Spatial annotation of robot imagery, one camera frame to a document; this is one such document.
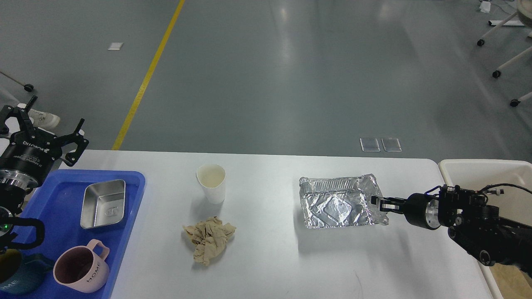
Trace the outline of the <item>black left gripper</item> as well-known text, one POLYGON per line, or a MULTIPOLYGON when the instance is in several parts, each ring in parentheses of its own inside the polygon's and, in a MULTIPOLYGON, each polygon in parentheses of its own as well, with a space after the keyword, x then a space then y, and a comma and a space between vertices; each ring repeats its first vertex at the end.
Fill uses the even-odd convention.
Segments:
POLYGON ((0 137, 10 138, 10 143, 1 154, 0 178, 3 185, 20 189, 40 187, 57 160, 72 167, 89 144, 89 140, 81 133, 84 118, 80 119, 71 134, 58 137, 48 131, 36 131, 28 111, 37 99, 37 96, 32 96, 25 108, 5 105, 0 112, 0 137), (12 135, 5 124, 9 118, 17 119, 20 127, 20 131, 12 135), (63 147, 70 144, 75 144, 76 148, 63 154, 63 147))

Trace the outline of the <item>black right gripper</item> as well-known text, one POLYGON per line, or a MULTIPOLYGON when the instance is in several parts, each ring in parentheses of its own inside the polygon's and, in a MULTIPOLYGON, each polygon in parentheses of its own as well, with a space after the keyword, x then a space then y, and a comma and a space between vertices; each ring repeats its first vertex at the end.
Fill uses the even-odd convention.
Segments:
POLYGON ((441 226, 438 220, 439 201, 434 195, 414 193, 407 199, 372 196, 371 203, 380 206, 382 212, 404 214, 407 222, 417 227, 435 230, 441 226))

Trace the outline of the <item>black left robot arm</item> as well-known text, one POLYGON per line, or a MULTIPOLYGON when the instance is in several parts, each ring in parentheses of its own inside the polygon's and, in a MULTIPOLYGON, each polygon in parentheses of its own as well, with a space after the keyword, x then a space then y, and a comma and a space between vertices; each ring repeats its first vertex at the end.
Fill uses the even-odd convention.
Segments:
POLYGON ((81 132, 85 119, 63 136, 35 127, 29 111, 37 99, 33 96, 25 107, 6 105, 1 110, 1 138, 8 140, 0 157, 2 253, 33 249, 44 242, 44 223, 20 217, 25 197, 42 186, 58 161, 74 166, 89 144, 81 132))

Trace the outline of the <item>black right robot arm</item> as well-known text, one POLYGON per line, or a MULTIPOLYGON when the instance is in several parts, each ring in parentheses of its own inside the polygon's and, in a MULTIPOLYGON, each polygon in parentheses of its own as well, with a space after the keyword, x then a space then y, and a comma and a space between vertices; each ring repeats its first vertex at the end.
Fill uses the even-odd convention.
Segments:
POLYGON ((510 183, 487 185, 479 190, 441 185, 406 199, 372 196, 371 203, 382 212, 404 215, 408 223, 417 227, 428 230, 446 227, 450 239, 484 266, 511 265, 531 276, 531 227, 501 217, 499 208, 488 204, 489 195, 503 195, 504 187, 531 193, 510 183))

